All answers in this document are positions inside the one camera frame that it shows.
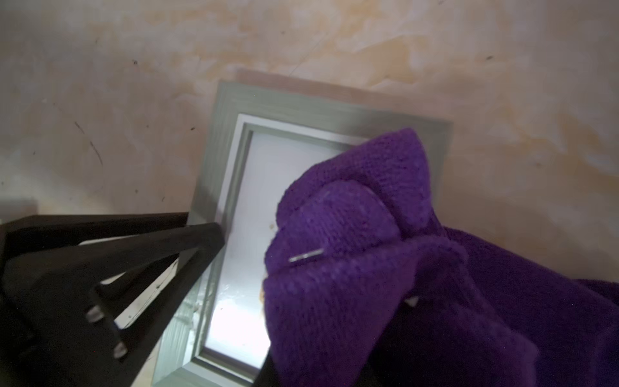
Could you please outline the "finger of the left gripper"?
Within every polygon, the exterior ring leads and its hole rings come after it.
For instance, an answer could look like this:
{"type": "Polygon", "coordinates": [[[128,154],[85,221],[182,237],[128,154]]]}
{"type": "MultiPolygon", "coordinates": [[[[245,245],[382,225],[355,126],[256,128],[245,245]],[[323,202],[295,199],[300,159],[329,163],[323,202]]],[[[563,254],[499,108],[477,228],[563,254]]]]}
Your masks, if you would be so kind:
{"type": "Polygon", "coordinates": [[[185,225],[189,250],[137,269],[1,268],[2,385],[131,385],[225,244],[217,223],[185,225]]]}
{"type": "Polygon", "coordinates": [[[1,268],[126,271],[190,249],[185,212],[33,215],[1,225],[1,268]]]}

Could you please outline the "green picture frame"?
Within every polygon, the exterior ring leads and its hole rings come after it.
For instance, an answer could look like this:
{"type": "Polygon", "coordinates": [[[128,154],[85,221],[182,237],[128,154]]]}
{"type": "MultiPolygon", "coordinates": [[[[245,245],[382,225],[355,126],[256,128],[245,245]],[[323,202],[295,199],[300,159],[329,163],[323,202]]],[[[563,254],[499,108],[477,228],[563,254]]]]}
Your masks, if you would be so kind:
{"type": "Polygon", "coordinates": [[[269,350],[262,283],[277,205],[309,167],[386,132],[411,128],[438,191],[452,125],[404,99],[269,74],[220,82],[191,225],[218,223],[224,248],[161,339],[155,386],[250,385],[269,350]]]}

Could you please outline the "purple cloth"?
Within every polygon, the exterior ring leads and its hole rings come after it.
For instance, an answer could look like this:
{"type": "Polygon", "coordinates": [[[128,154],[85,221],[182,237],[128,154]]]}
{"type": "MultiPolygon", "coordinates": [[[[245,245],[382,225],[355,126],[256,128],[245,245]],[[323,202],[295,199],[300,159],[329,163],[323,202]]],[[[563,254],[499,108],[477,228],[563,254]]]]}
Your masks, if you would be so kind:
{"type": "Polygon", "coordinates": [[[316,164],[265,254],[257,386],[615,386],[618,286],[444,227],[417,134],[316,164]]]}

